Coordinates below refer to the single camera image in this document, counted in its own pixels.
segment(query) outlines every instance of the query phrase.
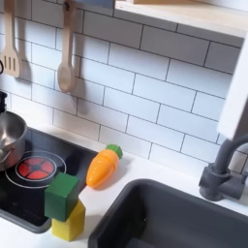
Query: wooden spatula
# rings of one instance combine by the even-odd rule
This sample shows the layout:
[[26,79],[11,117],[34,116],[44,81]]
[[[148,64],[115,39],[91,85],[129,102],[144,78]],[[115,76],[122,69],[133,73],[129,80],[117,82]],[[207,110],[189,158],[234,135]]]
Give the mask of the wooden spatula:
[[62,36],[62,62],[58,68],[58,84],[62,92],[70,92],[76,85],[75,73],[72,67],[73,53],[73,13],[76,4],[71,0],[63,5],[64,27]]
[[20,58],[15,45],[15,0],[4,1],[5,48],[1,54],[4,73],[18,78]]

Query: toy carrot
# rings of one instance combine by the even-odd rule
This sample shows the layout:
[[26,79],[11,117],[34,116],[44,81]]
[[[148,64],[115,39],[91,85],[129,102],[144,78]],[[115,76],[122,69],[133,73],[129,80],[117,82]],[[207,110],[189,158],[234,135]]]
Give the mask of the toy carrot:
[[92,188],[97,188],[105,182],[117,169],[119,160],[122,158],[122,150],[116,144],[109,144],[92,160],[86,183]]

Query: yellow block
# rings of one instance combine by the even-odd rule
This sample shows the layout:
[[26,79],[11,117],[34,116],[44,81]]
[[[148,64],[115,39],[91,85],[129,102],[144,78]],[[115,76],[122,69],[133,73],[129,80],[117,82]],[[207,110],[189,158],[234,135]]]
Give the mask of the yellow block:
[[72,241],[83,232],[84,219],[85,206],[78,200],[76,207],[66,222],[51,220],[52,234],[66,241]]

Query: gray sink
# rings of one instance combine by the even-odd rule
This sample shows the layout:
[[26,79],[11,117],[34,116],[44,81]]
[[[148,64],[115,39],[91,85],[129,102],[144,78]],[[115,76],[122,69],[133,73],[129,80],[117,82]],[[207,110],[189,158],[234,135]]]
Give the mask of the gray sink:
[[89,248],[247,248],[248,217],[152,180],[120,193]]

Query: toy stove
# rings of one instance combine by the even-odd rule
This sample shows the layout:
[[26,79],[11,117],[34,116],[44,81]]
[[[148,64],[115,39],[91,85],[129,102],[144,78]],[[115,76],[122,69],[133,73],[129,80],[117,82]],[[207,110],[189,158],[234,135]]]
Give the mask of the toy stove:
[[28,129],[25,153],[12,168],[0,172],[0,216],[33,233],[50,227],[44,215],[45,189],[57,173],[85,177],[96,152]]

